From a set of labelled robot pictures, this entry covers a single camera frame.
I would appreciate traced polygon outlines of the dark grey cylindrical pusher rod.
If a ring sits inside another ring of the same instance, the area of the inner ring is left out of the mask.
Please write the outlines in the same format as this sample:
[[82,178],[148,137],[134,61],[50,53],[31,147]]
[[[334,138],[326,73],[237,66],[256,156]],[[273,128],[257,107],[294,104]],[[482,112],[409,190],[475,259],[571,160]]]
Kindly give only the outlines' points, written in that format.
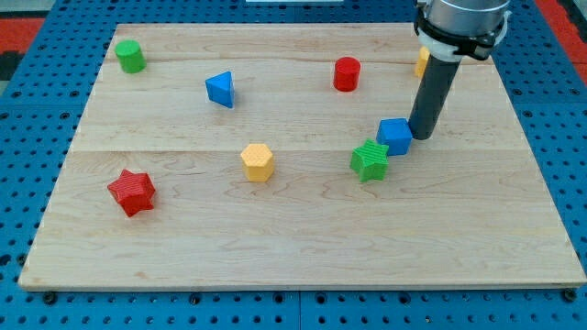
[[434,56],[428,58],[408,118],[414,139],[426,140],[432,136],[459,66],[459,61],[448,62]]

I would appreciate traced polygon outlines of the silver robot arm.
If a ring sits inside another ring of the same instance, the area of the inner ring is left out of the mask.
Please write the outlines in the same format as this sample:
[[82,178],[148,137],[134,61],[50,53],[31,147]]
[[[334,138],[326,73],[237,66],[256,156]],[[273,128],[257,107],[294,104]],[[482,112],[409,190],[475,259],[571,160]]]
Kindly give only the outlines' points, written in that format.
[[429,57],[408,119],[413,138],[432,136],[465,57],[487,60],[507,32],[509,0],[421,0],[414,31]]

